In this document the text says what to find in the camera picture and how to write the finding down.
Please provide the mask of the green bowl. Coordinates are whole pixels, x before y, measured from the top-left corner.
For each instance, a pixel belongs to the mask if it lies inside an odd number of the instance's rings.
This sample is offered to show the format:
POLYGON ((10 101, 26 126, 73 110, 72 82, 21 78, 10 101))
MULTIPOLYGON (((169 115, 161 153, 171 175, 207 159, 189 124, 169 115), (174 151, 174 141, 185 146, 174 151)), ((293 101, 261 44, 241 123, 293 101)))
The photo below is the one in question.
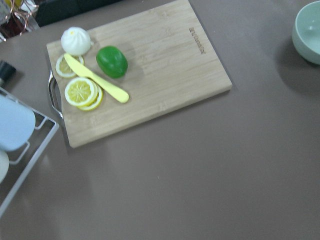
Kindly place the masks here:
POLYGON ((294 48, 305 60, 320 64, 320 1, 305 5, 296 15, 292 28, 294 48))

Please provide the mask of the yellow plastic knife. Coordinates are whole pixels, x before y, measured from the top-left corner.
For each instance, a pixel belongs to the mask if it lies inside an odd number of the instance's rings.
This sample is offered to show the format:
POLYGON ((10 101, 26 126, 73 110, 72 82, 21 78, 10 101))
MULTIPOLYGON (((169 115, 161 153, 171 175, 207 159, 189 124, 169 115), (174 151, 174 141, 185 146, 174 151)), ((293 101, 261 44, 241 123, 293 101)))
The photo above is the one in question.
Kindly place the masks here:
POLYGON ((109 95, 111 95, 115 100, 124 104, 127 103, 130 96, 129 94, 121 89, 120 87, 108 82, 107 80, 103 79, 99 75, 95 74, 89 68, 85 67, 79 61, 77 61, 74 57, 70 54, 65 53, 64 59, 67 62, 68 66, 71 70, 76 73, 80 77, 86 77, 93 80, 96 84, 98 84, 103 90, 105 90, 109 95))

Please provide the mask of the bamboo cutting board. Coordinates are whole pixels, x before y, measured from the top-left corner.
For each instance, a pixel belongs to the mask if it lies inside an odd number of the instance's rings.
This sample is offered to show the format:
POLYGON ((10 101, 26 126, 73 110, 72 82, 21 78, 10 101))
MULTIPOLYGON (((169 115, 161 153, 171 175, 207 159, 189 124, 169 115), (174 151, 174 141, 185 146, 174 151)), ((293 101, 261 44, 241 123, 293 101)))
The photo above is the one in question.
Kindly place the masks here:
POLYGON ((93 46, 87 68, 105 78, 98 50, 117 47, 128 69, 113 84, 128 92, 127 103, 105 93, 101 104, 82 111, 61 99, 69 145, 77 148, 231 89, 191 4, 175 0, 89 30, 93 46))

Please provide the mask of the green lime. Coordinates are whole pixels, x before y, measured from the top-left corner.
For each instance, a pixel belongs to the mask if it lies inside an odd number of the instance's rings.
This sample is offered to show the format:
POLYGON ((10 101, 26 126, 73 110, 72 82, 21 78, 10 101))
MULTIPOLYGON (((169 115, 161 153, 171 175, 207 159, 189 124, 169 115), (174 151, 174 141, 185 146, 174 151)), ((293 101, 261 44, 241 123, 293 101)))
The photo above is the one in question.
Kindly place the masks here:
POLYGON ((100 69, 113 79, 123 77, 128 69, 128 60, 115 46, 101 48, 96 54, 96 62, 100 69))

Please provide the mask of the lemon slice pair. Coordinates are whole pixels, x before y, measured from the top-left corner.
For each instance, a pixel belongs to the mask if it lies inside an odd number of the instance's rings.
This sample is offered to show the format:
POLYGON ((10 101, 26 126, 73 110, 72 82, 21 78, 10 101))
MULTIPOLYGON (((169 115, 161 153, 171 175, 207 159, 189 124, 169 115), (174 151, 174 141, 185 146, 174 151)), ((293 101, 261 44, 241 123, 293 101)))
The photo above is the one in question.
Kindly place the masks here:
POLYGON ((82 111, 92 111, 102 102, 102 89, 86 77, 73 78, 65 87, 66 101, 82 111))

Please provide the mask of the single lemon slice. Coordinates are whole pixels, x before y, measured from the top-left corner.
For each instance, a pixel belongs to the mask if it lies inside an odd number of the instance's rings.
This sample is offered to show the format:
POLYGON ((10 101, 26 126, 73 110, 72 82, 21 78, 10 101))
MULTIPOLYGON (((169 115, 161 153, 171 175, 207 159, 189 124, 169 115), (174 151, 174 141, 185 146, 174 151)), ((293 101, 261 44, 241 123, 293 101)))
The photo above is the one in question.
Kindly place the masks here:
POLYGON ((55 64, 56 73, 66 79, 74 78, 77 74, 70 68, 67 61, 65 60, 64 54, 62 54, 56 61, 55 64))

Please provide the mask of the blue cup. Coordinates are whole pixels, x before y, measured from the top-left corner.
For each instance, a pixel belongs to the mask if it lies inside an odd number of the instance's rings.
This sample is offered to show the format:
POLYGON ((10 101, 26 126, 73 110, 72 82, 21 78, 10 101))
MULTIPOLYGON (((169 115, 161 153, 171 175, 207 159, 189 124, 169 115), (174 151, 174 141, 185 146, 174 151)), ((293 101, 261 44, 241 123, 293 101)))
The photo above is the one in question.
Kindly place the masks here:
POLYGON ((0 96, 0 149, 11 152, 31 137, 36 124, 34 112, 8 97, 0 96))

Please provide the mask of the white cup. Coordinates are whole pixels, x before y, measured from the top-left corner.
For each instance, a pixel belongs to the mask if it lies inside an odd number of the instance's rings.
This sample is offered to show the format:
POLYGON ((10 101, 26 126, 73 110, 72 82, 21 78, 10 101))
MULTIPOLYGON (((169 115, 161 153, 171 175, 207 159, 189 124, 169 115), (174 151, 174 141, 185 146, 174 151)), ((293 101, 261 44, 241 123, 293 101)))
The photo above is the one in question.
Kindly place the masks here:
POLYGON ((0 151, 0 183, 3 182, 3 180, 5 179, 8 170, 9 170, 9 157, 8 154, 1 150, 0 151))

